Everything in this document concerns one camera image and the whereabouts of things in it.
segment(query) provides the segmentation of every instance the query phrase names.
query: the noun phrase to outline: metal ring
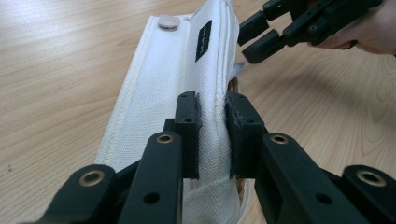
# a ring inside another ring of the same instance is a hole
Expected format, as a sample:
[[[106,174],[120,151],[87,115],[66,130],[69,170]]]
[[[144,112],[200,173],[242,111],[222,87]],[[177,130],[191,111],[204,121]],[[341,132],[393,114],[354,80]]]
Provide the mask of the metal ring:
[[[97,175],[97,177],[95,179],[90,180],[90,179],[87,179],[87,177],[89,175]],[[79,178],[78,183],[82,187],[92,187],[92,186],[99,184],[104,178],[105,178],[105,172],[100,171],[100,170],[93,170],[93,171],[89,171],[89,172],[85,173],[84,175],[82,175]]]
[[[162,144],[168,144],[173,141],[173,136],[170,134],[161,134],[157,137],[157,142]]]
[[[364,183],[375,187],[385,187],[387,185],[387,181],[384,178],[371,171],[359,170],[356,175]]]
[[[283,144],[283,145],[289,142],[289,139],[287,137],[282,136],[280,134],[271,135],[271,140],[275,143]]]

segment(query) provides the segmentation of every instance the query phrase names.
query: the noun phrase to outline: light brown tabletop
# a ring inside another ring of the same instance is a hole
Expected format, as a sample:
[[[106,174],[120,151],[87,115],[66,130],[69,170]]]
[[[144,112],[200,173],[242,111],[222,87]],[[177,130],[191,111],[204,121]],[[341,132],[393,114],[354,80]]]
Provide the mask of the light brown tabletop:
[[[203,2],[0,3],[0,223],[39,218],[67,177],[93,163],[149,15]],[[233,6],[241,22],[263,3]],[[393,56],[300,44],[247,63],[239,82],[268,130],[294,137],[320,167],[340,175],[365,164],[396,177]],[[245,223],[263,222],[252,196]]]

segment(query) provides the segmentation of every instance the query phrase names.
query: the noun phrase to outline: wooden surface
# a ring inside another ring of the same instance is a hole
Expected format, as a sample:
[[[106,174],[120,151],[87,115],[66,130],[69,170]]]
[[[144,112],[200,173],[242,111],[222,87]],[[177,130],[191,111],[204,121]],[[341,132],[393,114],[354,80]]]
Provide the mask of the wooden surface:
[[[149,15],[203,2],[0,2],[0,223],[39,218],[66,178],[93,163]],[[240,21],[262,4],[233,1]],[[319,166],[396,177],[394,57],[301,44],[247,64],[239,80],[268,130],[293,136]],[[254,196],[249,206],[245,223],[263,223]]]

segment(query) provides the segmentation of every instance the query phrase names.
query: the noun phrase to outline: wooden table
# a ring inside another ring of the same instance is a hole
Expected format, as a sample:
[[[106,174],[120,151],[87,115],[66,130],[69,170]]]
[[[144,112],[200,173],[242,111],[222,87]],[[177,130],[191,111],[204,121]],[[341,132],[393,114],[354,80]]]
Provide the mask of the wooden table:
[[[0,223],[39,218],[67,177],[93,163],[149,15],[203,2],[0,3]],[[233,1],[240,21],[262,4]],[[301,44],[247,64],[239,80],[268,130],[293,136],[319,166],[340,175],[361,163],[396,177],[394,57]],[[264,222],[255,197],[249,206],[245,223]]]

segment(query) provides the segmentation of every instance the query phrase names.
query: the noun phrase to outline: white fabric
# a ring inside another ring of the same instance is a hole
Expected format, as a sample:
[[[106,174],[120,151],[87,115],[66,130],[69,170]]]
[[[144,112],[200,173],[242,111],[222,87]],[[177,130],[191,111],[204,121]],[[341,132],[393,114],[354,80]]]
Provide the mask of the white fabric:
[[[230,179],[230,142],[224,100],[232,78],[239,24],[230,0],[209,0],[195,14],[178,16],[175,30],[150,17],[110,118],[96,163],[116,171],[139,160],[151,135],[173,118],[177,96],[200,93],[199,180],[184,180],[183,223],[236,223],[239,202]],[[198,34],[212,21],[208,51],[197,61]],[[245,199],[249,188],[245,189]]]

